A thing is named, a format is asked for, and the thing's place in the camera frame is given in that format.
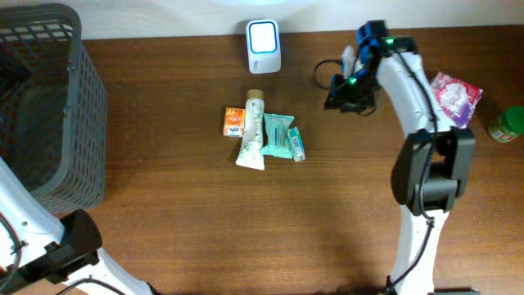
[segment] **jar lid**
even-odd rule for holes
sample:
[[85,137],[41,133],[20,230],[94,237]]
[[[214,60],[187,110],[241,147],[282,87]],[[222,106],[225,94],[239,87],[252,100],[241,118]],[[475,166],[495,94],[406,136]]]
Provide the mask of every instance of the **jar lid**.
[[524,134],[524,107],[510,107],[509,110],[502,115],[502,125],[508,131],[516,134]]

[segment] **wire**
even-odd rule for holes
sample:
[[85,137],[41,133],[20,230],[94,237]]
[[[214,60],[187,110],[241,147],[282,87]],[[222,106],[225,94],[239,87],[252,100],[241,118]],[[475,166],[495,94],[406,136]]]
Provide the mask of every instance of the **wire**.
[[346,85],[346,82],[340,84],[339,86],[335,87],[335,88],[332,88],[331,86],[324,86],[322,84],[320,84],[320,82],[318,81],[318,78],[317,78],[317,69],[325,64],[325,63],[329,63],[329,62],[332,62],[332,63],[336,63],[338,64],[339,66],[342,64],[342,61],[341,60],[333,60],[333,59],[328,59],[328,60],[323,60],[321,62],[319,62],[315,67],[314,67],[314,72],[313,72],[313,76],[314,76],[314,83],[320,88],[320,89],[324,89],[324,90],[329,90],[329,91],[332,91],[332,90],[338,90],[338,89],[341,89],[342,87],[344,87],[344,85]]
[[355,61],[353,62],[353,66],[351,67],[351,73],[350,73],[350,76],[348,79],[346,79],[344,81],[344,83],[336,86],[336,87],[331,87],[330,86],[325,86],[325,85],[322,85],[320,84],[320,82],[318,81],[318,78],[317,78],[317,69],[325,64],[325,63],[328,63],[328,62],[333,62],[333,63],[336,63],[338,64],[339,66],[342,65],[342,60],[340,59],[337,59],[337,60],[334,60],[334,59],[328,59],[328,60],[323,60],[321,62],[319,62],[315,67],[314,67],[314,72],[313,72],[313,76],[314,76],[314,83],[320,88],[320,89],[324,89],[324,90],[329,90],[329,91],[333,91],[333,90],[339,90],[341,89],[342,87],[346,86],[348,83],[349,83],[349,80],[351,78],[351,76],[353,76],[353,74],[355,73],[355,66],[357,64],[357,61],[359,60],[359,57],[360,57],[360,49],[364,46],[364,45],[367,45],[368,44],[368,39],[365,39],[360,45],[359,47],[357,48],[357,54],[355,56]]
[[420,247],[420,250],[418,251],[417,258],[415,259],[413,264],[398,279],[396,279],[393,283],[391,283],[390,286],[386,288],[386,290],[384,291],[386,295],[391,294],[391,292],[393,292],[393,290],[395,289],[395,286],[398,283],[402,282],[402,280],[405,279],[409,275],[409,273],[412,270],[414,270],[415,267],[417,267],[418,263],[422,259],[422,255],[426,251],[426,247],[429,242],[429,238],[431,236],[431,231],[435,227],[435,223],[433,221],[427,221],[426,223],[427,223],[426,235],[424,236],[424,240],[422,241],[422,246]]
[[380,105],[380,94],[377,91],[375,91],[373,94],[373,106],[371,107],[371,111],[368,111],[367,113],[364,113],[365,110],[357,111],[357,115],[362,116],[362,117],[370,116],[378,109],[379,105]]
[[119,289],[109,285],[109,284],[106,284],[102,281],[99,281],[97,279],[92,279],[92,278],[86,278],[86,279],[81,279],[79,281],[77,281],[76,283],[72,284],[71,286],[61,290],[59,293],[57,293],[56,295],[62,295],[62,294],[66,294],[68,293],[69,291],[71,291],[72,289],[80,286],[81,284],[97,284],[99,286],[102,286],[108,290],[111,290],[113,291],[114,293],[117,293],[119,295],[125,295],[122,291],[120,291]]
[[18,268],[20,267],[20,262],[22,261],[22,243],[18,239],[18,236],[16,235],[15,230],[7,221],[6,217],[0,213],[0,223],[2,223],[3,227],[6,229],[7,233],[9,234],[9,238],[12,240],[14,245],[14,251],[15,254],[15,260],[13,262],[13,266],[9,270],[9,274],[7,275],[6,281],[0,286],[0,293],[3,293],[4,290],[9,286],[11,281],[15,278],[16,272],[18,271]]

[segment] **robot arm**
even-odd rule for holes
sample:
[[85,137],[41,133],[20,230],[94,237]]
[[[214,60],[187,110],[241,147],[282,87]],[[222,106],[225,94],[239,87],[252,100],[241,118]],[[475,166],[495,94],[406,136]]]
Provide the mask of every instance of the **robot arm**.
[[[2,158],[0,179],[1,213],[23,244],[19,268],[0,293],[15,293],[43,278],[66,285],[96,279],[124,294],[156,293],[111,259],[102,247],[97,226],[85,211],[75,211],[58,220],[30,196]],[[7,231],[0,227],[0,286],[13,267],[12,246]],[[87,294],[115,294],[98,284],[81,284],[77,288]]]
[[[389,37],[380,20],[361,27],[357,39],[363,68],[348,75],[351,65],[342,65],[346,76],[333,77],[325,107],[361,114],[362,108],[373,105],[374,91],[382,87],[389,95],[405,142],[391,174],[401,225],[386,294],[432,293],[440,232],[455,199],[464,192],[475,139],[471,130],[456,128],[438,105],[411,38]],[[444,160],[432,162],[433,152]]]

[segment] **small orange package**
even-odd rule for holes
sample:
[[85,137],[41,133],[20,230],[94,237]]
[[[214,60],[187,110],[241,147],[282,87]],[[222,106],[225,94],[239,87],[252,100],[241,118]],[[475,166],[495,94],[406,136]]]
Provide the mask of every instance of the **small orange package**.
[[246,110],[226,107],[226,118],[224,120],[224,136],[239,137],[244,135],[244,119]]

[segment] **green jar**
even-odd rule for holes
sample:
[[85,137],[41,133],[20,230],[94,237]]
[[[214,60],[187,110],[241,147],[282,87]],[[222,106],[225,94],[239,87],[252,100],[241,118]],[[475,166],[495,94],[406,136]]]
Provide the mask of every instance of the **green jar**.
[[499,143],[509,143],[524,134],[524,107],[510,107],[488,127],[491,137]]

